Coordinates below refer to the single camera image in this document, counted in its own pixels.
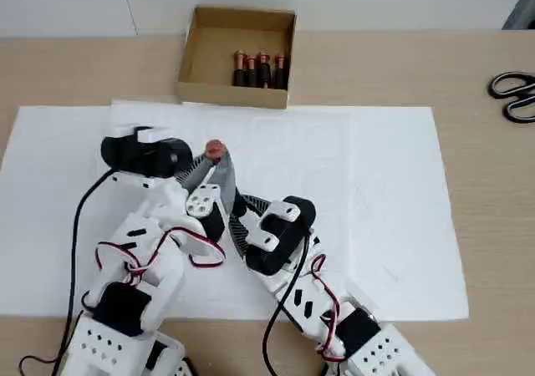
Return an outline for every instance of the white paper sheet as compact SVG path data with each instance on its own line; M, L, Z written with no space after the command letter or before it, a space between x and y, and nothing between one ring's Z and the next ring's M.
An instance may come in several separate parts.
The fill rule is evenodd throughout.
M201 152L224 140L244 193L306 196L329 250L329 269L346 272L383 319L445 320L468 314L440 148L430 109L290 108L121 104L106 108L23 108L0 172L4 260L17 275L0 313L65 312L70 227L84 190L104 170L99 142L112 124L172 127ZM143 191L103 185L81 221L79 289L108 238ZM170 316L264 319L273 300L222 243L227 263L188 268Z

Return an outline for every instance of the cardboard box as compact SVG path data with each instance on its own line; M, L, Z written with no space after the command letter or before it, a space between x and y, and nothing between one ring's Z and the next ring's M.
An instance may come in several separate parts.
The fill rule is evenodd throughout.
M291 56L294 29L292 12L196 7L178 74L179 99L285 109L287 90L232 86L234 53L237 50L252 55L260 51L267 53L272 58L273 71L276 54Z

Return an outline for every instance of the light wood tabletop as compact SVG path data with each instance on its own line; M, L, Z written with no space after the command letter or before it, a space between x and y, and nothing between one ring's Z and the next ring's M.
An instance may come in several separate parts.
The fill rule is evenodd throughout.
M182 45L175 36L0 41L1 151L19 105L173 95ZM291 104L434 109L471 313L462 322L397 326L439 375L531 374L535 364L535 124L506 121L503 102L485 90L495 74L535 72L534 47L535 32L295 38ZM61 319L0 318L0 374L18 374L25 353L52 356L62 327ZM186 345L201 376L268 374L264 327L171 320L163 326ZM313 347L291 324L278 324L270 349L279 374L318 374ZM50 372L33 363L26 369Z

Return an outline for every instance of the scissors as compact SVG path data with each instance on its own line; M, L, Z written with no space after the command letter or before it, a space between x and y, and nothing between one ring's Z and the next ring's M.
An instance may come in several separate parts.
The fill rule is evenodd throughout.
M520 83L520 86L510 89L499 89L497 87L498 84L505 79L517 81ZM509 121L521 124L535 122L535 115L522 116L515 114L516 109L535 104L535 75L521 73L519 71L499 74L491 79L491 82L487 86L487 92L494 99L517 98L503 107L503 116Z

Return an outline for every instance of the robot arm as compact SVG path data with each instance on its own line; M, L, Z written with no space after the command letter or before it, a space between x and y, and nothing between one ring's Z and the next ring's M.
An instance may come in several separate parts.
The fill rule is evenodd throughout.
M188 262L215 267L225 259L218 242L228 211L213 183L214 175L228 173L220 144L210 142L193 159L187 144L166 130L128 126L104 139L102 156L116 170L112 180L147 195L109 241L97 244L100 272L84 295L87 312L74 330L63 375L193 374L184 346L157 329Z
M249 270L283 305L290 320L318 342L329 374L434 375L392 324L375 320L369 300L356 286L348 288L329 272L312 228L312 202L295 196L271 203L254 196L243 200L247 209L234 211L230 219L232 239Z

